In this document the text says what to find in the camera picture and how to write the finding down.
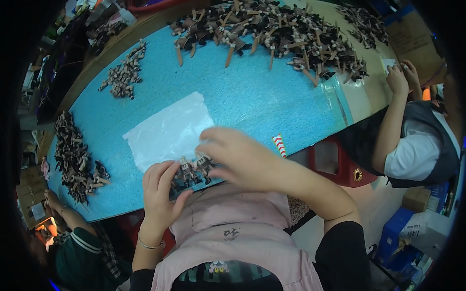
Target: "pile of toy parts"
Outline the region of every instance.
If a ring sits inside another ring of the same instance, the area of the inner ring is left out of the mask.
[[[68,194],[76,202],[87,203],[87,195],[93,196],[93,189],[110,184],[110,175],[98,160],[95,160],[94,173],[89,170],[90,152],[82,142],[82,134],[73,122],[73,116],[67,111],[55,123],[57,145],[55,160],[62,172],[62,185],[68,188]]]
[[[128,27],[128,25],[126,25],[123,20],[120,20],[113,23],[104,23],[98,28],[88,31],[86,35],[93,41],[90,50],[95,56],[100,55],[103,51],[103,47],[109,41],[110,37],[113,35],[119,35],[126,27]]]
[[[129,54],[125,55],[122,64],[109,69],[108,79],[103,80],[99,91],[104,90],[108,85],[112,86],[110,94],[115,98],[128,96],[134,99],[133,83],[141,83],[143,79],[139,77],[141,67],[139,61],[144,58],[146,51],[146,41],[140,39],[137,47],[134,47]]]
[[[174,41],[179,65],[183,65],[181,50],[191,51],[194,56],[196,43],[205,45],[214,41],[218,46],[229,47],[225,67],[228,67],[234,52],[244,54],[251,50],[253,54],[258,45],[270,52],[269,68],[272,69],[274,58],[292,54],[288,62],[296,71],[303,72],[317,87],[319,78],[328,80],[335,74],[327,67],[338,69],[341,73],[348,71],[349,80],[368,76],[366,61],[359,60],[353,45],[339,35],[337,23],[332,24],[312,8],[294,8],[278,6],[278,1],[271,0],[234,0],[229,5],[193,10],[168,25],[172,35],[179,36]],[[246,43],[241,36],[251,33],[252,43]],[[316,72],[315,77],[309,70]]]
[[[384,23],[371,15],[366,9],[343,3],[342,6],[337,7],[337,11],[349,23],[353,23],[355,29],[349,30],[349,33],[364,44],[365,48],[376,48],[376,38],[388,45],[388,34]]]

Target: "black vest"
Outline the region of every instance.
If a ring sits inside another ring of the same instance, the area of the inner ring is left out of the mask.
[[[425,123],[436,129],[441,137],[442,148],[440,155],[430,175],[423,181],[399,180],[388,177],[393,188],[410,188],[417,186],[429,186],[447,182],[459,169],[460,160],[456,153],[452,139],[445,128],[432,112],[430,101],[412,101],[406,104],[404,110],[403,124],[406,119]]]

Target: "silver bracelet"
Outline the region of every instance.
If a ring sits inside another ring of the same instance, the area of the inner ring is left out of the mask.
[[[137,241],[141,244],[141,246],[145,247],[146,249],[150,249],[150,250],[153,250],[153,249],[156,249],[158,248],[159,246],[161,246],[163,244],[163,242],[160,242],[160,244],[156,247],[150,247],[146,244],[144,244],[142,241],[141,241],[141,238],[139,237],[139,232],[137,233]]]
[[[67,205],[65,205],[65,206],[62,207],[62,217],[63,217],[63,209],[65,209],[65,208],[67,208],[67,207],[68,207]]]

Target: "clear plastic bag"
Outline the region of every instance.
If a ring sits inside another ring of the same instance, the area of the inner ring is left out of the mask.
[[[133,153],[134,163],[143,173],[153,164],[194,159],[199,135],[214,126],[204,96],[198,92],[160,110],[123,135]]]

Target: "red stool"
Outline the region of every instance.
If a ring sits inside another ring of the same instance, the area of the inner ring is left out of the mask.
[[[309,147],[308,154],[309,169],[340,186],[356,188],[377,179],[348,157],[336,135]]]

